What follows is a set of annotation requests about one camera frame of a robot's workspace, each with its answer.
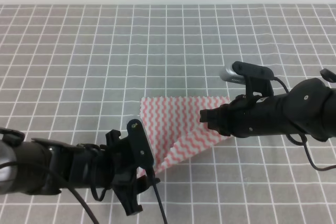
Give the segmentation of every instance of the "gray grid mat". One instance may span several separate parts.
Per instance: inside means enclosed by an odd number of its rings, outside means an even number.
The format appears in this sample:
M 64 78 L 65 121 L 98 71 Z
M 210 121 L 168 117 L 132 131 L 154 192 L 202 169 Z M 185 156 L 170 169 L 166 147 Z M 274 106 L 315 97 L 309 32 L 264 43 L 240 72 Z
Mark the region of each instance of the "gray grid mat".
M 292 88 L 336 72 L 335 15 L 336 5 L 0 5 L 0 125 L 103 143 L 110 129 L 125 133 L 143 96 L 244 93 L 217 76 L 236 60 Z M 317 164 L 336 163 L 336 141 L 309 144 Z M 169 223 L 335 223 L 336 173 L 307 163 L 281 136 L 221 142 L 159 175 Z M 127 218 L 111 192 L 103 202 L 80 193 L 101 223 L 162 223 L 151 191 Z M 0 202 L 2 224 L 90 223 L 67 191 Z

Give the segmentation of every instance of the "napkin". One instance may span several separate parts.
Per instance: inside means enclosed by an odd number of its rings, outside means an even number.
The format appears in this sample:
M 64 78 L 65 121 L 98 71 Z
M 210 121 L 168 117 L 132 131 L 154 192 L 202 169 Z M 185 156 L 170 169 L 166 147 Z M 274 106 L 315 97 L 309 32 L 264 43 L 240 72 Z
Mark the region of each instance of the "napkin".
M 200 123 L 199 111 L 229 103 L 227 97 L 142 98 L 140 117 L 155 156 L 155 173 L 227 139 Z

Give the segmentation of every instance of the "zigzag patterned cloth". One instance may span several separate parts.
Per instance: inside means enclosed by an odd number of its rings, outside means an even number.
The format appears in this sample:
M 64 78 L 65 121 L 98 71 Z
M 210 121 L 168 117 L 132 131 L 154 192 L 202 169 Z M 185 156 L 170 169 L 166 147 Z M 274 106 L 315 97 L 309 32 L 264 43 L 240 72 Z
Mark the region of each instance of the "zigzag patterned cloth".
M 142 98 L 140 117 L 155 155 L 155 172 L 182 162 L 228 137 L 200 123 L 199 111 L 229 103 L 226 97 Z

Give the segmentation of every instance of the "pink and white cloth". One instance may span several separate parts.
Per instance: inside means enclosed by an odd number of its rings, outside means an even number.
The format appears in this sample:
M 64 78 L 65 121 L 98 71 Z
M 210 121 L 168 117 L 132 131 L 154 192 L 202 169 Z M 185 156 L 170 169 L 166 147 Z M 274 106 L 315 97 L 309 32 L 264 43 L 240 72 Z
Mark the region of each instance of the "pink and white cloth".
M 142 98 L 140 117 L 159 173 L 227 139 L 200 123 L 199 111 L 229 103 L 226 97 Z

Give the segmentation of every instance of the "white grid line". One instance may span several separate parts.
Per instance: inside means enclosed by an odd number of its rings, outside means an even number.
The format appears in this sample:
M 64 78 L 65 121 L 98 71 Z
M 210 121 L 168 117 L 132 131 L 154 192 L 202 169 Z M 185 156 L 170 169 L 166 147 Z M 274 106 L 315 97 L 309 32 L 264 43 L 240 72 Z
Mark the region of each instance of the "white grid line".
M 165 38 L 165 41 L 166 41 L 166 46 L 165 46 L 165 55 L 164 55 L 164 62 L 165 62 L 164 95 L 167 96 L 167 6 L 166 6 L 166 38 Z M 166 201 L 167 201 L 167 169 L 164 170 L 164 212 L 166 214 L 166 219 L 169 220 Z
M 186 56 L 185 56 L 185 31 L 184 31 L 184 11 L 183 11 L 183 7 L 182 7 L 182 25 L 183 25 L 183 55 L 184 55 L 184 72 L 187 73 L 187 68 L 186 68 Z M 185 94 L 186 96 L 188 96 L 188 89 L 187 89 L 187 77 L 185 76 Z M 192 169 L 191 169 L 191 159 L 188 159 L 188 163 L 189 163 L 189 176 L 190 176 L 190 200 L 191 200 L 191 223 L 194 224 L 195 223 L 195 217 L 194 217 L 194 197 L 193 197 L 193 174 L 192 174 Z
M 254 27 L 252 27 L 253 29 L 253 33 L 257 42 L 257 47 L 258 47 L 258 52 L 259 52 L 259 56 L 260 56 L 260 61 L 261 61 L 261 65 L 264 65 L 264 62 L 262 61 L 262 57 L 261 57 L 261 53 L 260 53 L 260 48 L 259 48 L 259 44 L 258 44 L 258 40 L 257 40 L 257 36 L 256 36 L 256 32 L 254 30 Z M 272 194 L 272 188 L 270 185 L 270 181 L 269 181 L 269 176 L 268 176 L 268 171 L 267 171 L 267 167 L 265 165 L 265 158 L 264 158 L 264 152 L 263 149 L 261 148 L 261 141 L 260 141 L 260 136 L 258 136 L 258 142 L 259 142 L 259 147 L 260 147 L 260 152 L 261 152 L 261 156 L 262 156 L 262 161 L 264 163 L 264 169 L 265 169 L 265 173 L 266 173 L 266 179 L 267 179 L 267 183 L 268 183 L 268 189 L 269 189 L 269 194 L 270 194 L 270 198 L 271 198 L 271 202 L 272 202 L 272 207 L 273 207 L 273 212 L 274 212 L 274 216 L 275 216 L 275 222 L 276 224 L 278 224 L 278 217 L 277 217 L 277 212 L 275 209 L 275 205 L 274 205 L 274 199 L 273 199 L 273 194 Z
M 243 55 L 241 53 L 241 47 L 240 47 L 240 44 L 239 44 L 239 36 L 238 36 L 237 27 L 235 27 L 235 30 L 236 30 L 236 36 L 237 36 L 237 41 L 238 41 L 238 46 L 239 46 L 240 58 L 243 61 Z M 241 178 L 242 181 L 244 181 L 244 179 L 243 179 L 243 170 L 242 170 L 242 165 L 240 163 L 240 155 L 239 155 L 239 151 L 238 151 L 238 144 L 237 144 L 237 138 L 236 137 L 235 137 L 235 145 L 236 145 L 236 152 L 237 152 L 238 163 L 239 163 L 240 178 Z M 243 194 L 244 194 L 244 201 L 245 201 L 245 206 L 246 206 L 247 223 L 250 224 L 250 216 L 249 216 L 249 210 L 248 210 L 248 206 L 247 206 L 247 197 L 246 197 L 245 186 L 243 186 Z
M 17 10 L 16 10 L 16 12 L 15 12 L 15 16 L 17 15 L 18 11 L 19 11 L 19 7 L 17 8 Z M 8 75 L 8 73 L 9 73 L 9 68 L 8 68 L 7 71 L 6 71 L 5 77 Z M 1 86 L 0 86 L 0 89 L 3 87 L 4 83 L 5 83 L 5 80 L 2 81 Z M 14 109 L 14 106 L 15 106 L 17 100 L 18 100 L 18 96 L 17 96 L 17 98 L 16 98 L 16 100 L 15 100 L 15 103 L 14 103 L 14 105 L 13 105 L 13 109 Z M 6 127 L 8 127 L 9 122 L 10 122 L 10 118 L 7 120 Z M 7 198 L 8 198 L 8 195 L 5 196 L 4 204 L 7 202 Z M 4 212 L 4 208 L 5 208 L 5 207 L 2 207 L 2 208 L 1 208 L 1 211 L 0 211 L 0 220 L 1 220 L 2 214 L 3 214 L 3 212 Z
M 316 51 L 316 48 L 315 48 L 314 43 L 313 43 L 312 40 L 311 40 L 311 37 L 310 37 L 310 35 L 309 35 L 309 32 L 308 32 L 308 30 L 307 30 L 306 27 L 304 27 L 304 28 L 305 28 L 305 30 L 306 30 L 306 32 L 307 32 L 307 34 L 308 34 L 308 37 L 309 37 L 309 39 L 310 39 L 310 42 L 311 42 L 311 44 L 312 44 L 312 46 L 313 46 L 313 49 L 314 49 L 314 51 L 315 51 L 315 54 L 316 54 L 316 56 L 317 56 L 317 58 L 318 58 L 318 60 L 319 60 L 319 62 L 320 62 L 320 64 L 321 64 L 320 58 L 318 57 L 318 53 L 317 53 L 317 51 Z M 303 73 L 304 73 L 306 79 L 308 79 L 304 67 L 302 67 L 302 69 L 303 69 Z M 324 201 L 325 201 L 325 203 L 327 203 L 328 201 L 327 201 L 326 193 L 324 192 L 324 187 L 322 186 L 322 183 L 321 183 L 321 177 L 320 177 L 320 174 L 319 174 L 319 172 L 318 172 L 317 170 L 316 170 L 315 172 L 316 172 L 317 177 L 318 177 L 318 180 L 319 180 L 319 182 L 320 182 L 320 187 L 321 187 L 321 190 L 322 190 L 322 194 L 323 194 L 323 197 L 324 197 Z M 331 210 L 330 210 L 330 207 L 329 207 L 328 205 L 327 205 L 327 210 L 328 210 L 328 214 L 329 214 L 331 223 L 334 224 L 334 220 L 333 220 L 333 218 L 332 218 Z
M 284 64 L 282 63 L 282 58 L 281 58 L 281 56 L 280 56 L 279 58 L 280 58 L 280 61 L 281 61 L 281 64 L 282 64 L 283 72 L 285 73 L 285 67 L 284 67 Z M 286 78 L 286 82 L 287 82 L 287 87 L 289 88 L 290 85 L 289 85 L 288 77 L 285 76 L 285 78 Z M 287 152 L 287 149 L 286 149 L 286 146 L 285 146 L 285 140 L 284 140 L 284 137 L 281 136 L 281 139 L 282 139 L 282 142 L 283 142 L 283 144 L 284 144 L 284 148 L 285 148 L 285 153 L 286 153 L 287 161 L 288 161 L 288 163 L 290 163 L 289 155 L 288 155 L 288 152 Z M 291 173 L 292 179 L 293 179 L 293 181 L 294 181 L 294 187 L 295 187 L 295 191 L 296 191 L 296 194 L 297 194 L 297 197 L 298 197 L 298 201 L 299 201 L 299 203 L 300 203 L 300 211 L 301 211 L 301 215 L 302 215 L 302 218 L 303 218 L 303 223 L 306 224 L 306 217 L 305 217 L 305 213 L 303 212 L 302 205 L 301 205 L 301 199 L 300 199 L 300 195 L 299 195 L 298 187 L 297 187 L 297 185 L 296 185 L 296 183 L 295 183 L 295 177 L 294 177 L 294 174 L 293 174 L 292 167 L 289 166 L 289 169 L 290 169 L 290 173 Z
M 19 47 L 20 47 L 20 45 L 21 45 L 22 40 L 23 40 L 23 35 L 22 35 L 22 37 L 21 37 L 21 39 L 20 39 L 19 44 L 17 45 L 17 48 L 16 48 L 16 50 L 15 50 L 14 55 L 16 55 L 16 52 L 18 51 L 18 49 L 19 49 Z M 13 115 L 13 112 L 14 112 L 14 108 L 15 108 L 15 106 L 16 106 L 16 102 L 18 101 L 19 96 L 20 96 L 20 94 L 21 94 L 21 91 L 22 91 L 22 89 L 23 89 L 23 85 L 24 85 L 24 82 L 25 82 L 25 80 L 26 80 L 26 78 L 27 78 L 29 69 L 30 69 L 30 66 L 28 67 L 27 72 L 26 72 L 26 74 L 25 74 L 25 76 L 24 76 L 24 78 L 23 78 L 22 85 L 20 86 L 20 89 L 19 89 L 19 92 L 18 92 L 18 94 L 17 94 L 17 97 L 16 97 L 16 100 L 15 100 L 14 106 L 13 106 L 12 111 L 11 111 L 11 114 L 10 114 L 10 116 L 9 116 L 9 118 L 8 118 L 8 121 L 7 121 L 7 124 L 6 124 L 6 128 L 8 128 L 8 126 L 10 125 L 10 122 L 11 122 L 10 120 L 11 120 L 11 118 L 12 118 L 12 115 Z M 3 213 L 4 208 L 5 208 L 5 207 L 3 207 L 3 208 L 1 209 L 1 212 L 0 212 L 0 220 L 1 220 L 2 213 Z M 26 216 L 25 223 L 26 223 L 27 220 L 28 220 L 28 215 L 29 215 L 29 209 L 30 209 L 30 208 L 31 208 L 31 206 L 29 206 L 29 208 L 28 208 L 28 213 L 27 213 L 27 216 Z
M 72 54 L 71 54 L 71 56 L 70 56 L 70 62 L 71 62 L 71 60 L 72 60 L 72 56 L 74 55 L 74 53 L 73 53 L 74 50 L 75 50 L 75 47 L 74 47 L 73 50 L 72 50 Z M 68 73 L 69 73 L 69 69 L 70 69 L 70 65 L 68 65 L 67 72 L 66 72 L 66 77 L 67 77 L 67 75 L 68 75 Z M 66 77 L 65 77 L 65 80 L 64 80 L 64 83 L 63 83 L 63 86 L 62 86 L 61 93 L 60 93 L 60 95 L 59 95 L 59 100 L 58 100 L 58 104 L 57 104 L 57 107 L 56 107 L 55 115 L 57 115 L 57 112 L 58 112 L 58 109 L 59 109 L 59 105 L 60 105 L 60 101 L 61 101 L 61 99 L 62 99 L 62 95 L 63 95 L 63 91 L 64 91 L 65 83 L 66 83 Z M 55 126 L 55 121 L 56 121 L 56 117 L 54 117 L 54 119 L 53 119 L 53 121 L 52 121 L 53 123 L 52 123 L 52 125 L 51 125 L 51 130 L 50 130 L 50 132 L 49 132 L 49 138 L 51 137 L 51 133 L 53 132 L 53 129 L 54 129 L 54 126 Z M 72 137 L 71 137 L 71 142 L 70 142 L 70 144 L 73 143 L 74 135 L 75 135 L 75 132 L 72 133 Z M 56 222 L 57 212 L 58 212 L 58 206 L 59 206 L 59 203 L 60 203 L 60 199 L 61 199 L 61 194 L 58 195 L 58 198 L 57 198 L 57 204 L 56 204 L 56 209 L 55 209 L 55 213 L 54 213 L 54 218 L 53 218 L 53 221 L 52 221 L 53 223 L 52 223 L 52 224 L 55 224 L 55 222 Z
M 98 21 L 100 19 L 100 13 L 101 13 L 101 8 L 99 9 L 99 17 L 98 17 Z M 93 38 L 93 42 L 96 41 L 96 35 L 97 35 L 97 30 L 98 30 L 98 26 L 96 27 L 96 33 L 94 34 L 94 38 Z M 91 59 L 92 59 L 92 54 L 93 54 L 93 47 L 92 47 L 92 51 L 91 51 L 91 54 L 90 54 L 90 59 L 89 59 L 89 63 L 88 65 L 90 65 L 91 63 Z M 84 87 L 86 85 L 86 81 L 88 79 L 88 75 L 89 75 L 89 67 L 88 67 L 88 70 L 86 72 L 86 76 L 85 76 L 85 80 L 84 80 Z M 75 121 L 75 126 L 74 126 L 74 129 L 76 129 L 77 127 L 77 123 L 78 123 L 78 118 L 79 118 L 79 113 L 80 113 L 80 110 L 81 110 L 81 105 L 82 105 L 82 101 L 83 101 L 83 97 L 84 97 L 84 92 L 85 92 L 85 89 L 83 89 L 82 91 L 82 94 L 81 94 L 81 98 L 80 98 L 80 102 L 79 102 L 79 106 L 78 106 L 78 112 L 77 112 L 77 117 L 76 117 L 76 121 Z M 89 189 L 86 189 L 86 192 L 85 192 L 85 201 L 88 200 L 88 194 L 89 194 Z M 80 220 L 80 223 L 83 224 L 84 222 L 84 216 L 85 216 L 85 210 L 82 209 L 82 215 L 81 215 L 81 220 Z
M 45 28 L 46 28 L 47 20 L 48 20 L 48 18 L 47 18 L 46 21 L 45 21 L 45 25 L 44 25 L 44 27 L 43 27 L 43 30 L 42 30 L 42 33 L 41 33 L 41 34 L 43 34 L 43 31 L 44 31 Z M 40 36 L 39 39 L 38 39 L 38 43 L 37 43 L 38 45 L 39 45 L 39 43 L 40 43 L 40 41 L 41 41 L 41 38 L 42 38 L 42 36 Z M 47 69 L 47 73 L 49 72 L 50 64 L 51 64 L 52 58 L 53 58 L 53 57 L 51 57 L 51 60 L 50 60 L 50 63 L 49 63 L 48 69 Z M 45 78 L 44 78 L 44 80 L 43 80 L 42 87 L 43 87 L 43 85 L 44 85 L 44 83 L 45 83 L 45 81 L 46 81 L 46 77 L 47 77 L 47 74 L 46 74 L 46 76 L 45 76 Z M 35 113 L 36 113 L 37 104 L 38 104 L 38 101 L 40 100 L 41 93 L 42 93 L 42 89 L 40 90 L 40 92 L 39 92 L 39 94 L 38 94 L 38 98 L 37 98 L 36 105 L 35 105 L 35 107 L 34 107 L 33 115 L 35 115 Z M 29 122 L 29 126 L 28 126 L 28 129 L 27 129 L 27 132 L 29 132 L 29 130 L 30 130 L 31 124 L 32 124 L 32 122 L 33 122 L 33 118 L 34 118 L 34 117 L 32 116 L 31 119 L 30 119 L 30 122 Z M 27 212 L 27 216 L 26 216 L 25 224 L 28 223 L 28 219 L 29 219 L 29 215 L 30 215 L 30 211 L 31 211 L 31 204 L 33 203 L 33 200 L 34 200 L 34 195 L 32 195 L 32 197 L 31 197 L 31 199 L 30 199 L 30 205 L 29 205 L 29 208 L 28 208 L 28 212 Z
M 111 48 L 110 48 L 110 55 L 109 55 L 109 64 L 110 64 L 110 61 L 111 61 L 111 55 L 112 55 L 112 48 L 113 48 L 113 44 L 111 45 Z M 104 87 L 106 88 L 106 83 L 107 83 L 107 76 L 108 76 L 108 71 L 106 71 L 106 79 L 105 79 L 105 84 L 104 84 Z M 102 103 L 101 103 L 101 111 L 100 111 L 100 115 L 102 115 L 102 108 L 103 108 L 103 104 L 104 104 L 104 95 L 105 95 L 105 88 L 104 88 L 104 91 L 103 91 L 103 100 L 102 100 Z M 112 211 L 113 211 L 113 199 L 114 199 L 114 195 L 115 193 L 112 192 L 112 197 L 111 197 L 111 207 L 110 207 L 110 216 L 109 216 L 109 224 L 112 224 L 113 223 L 113 214 L 112 214 Z

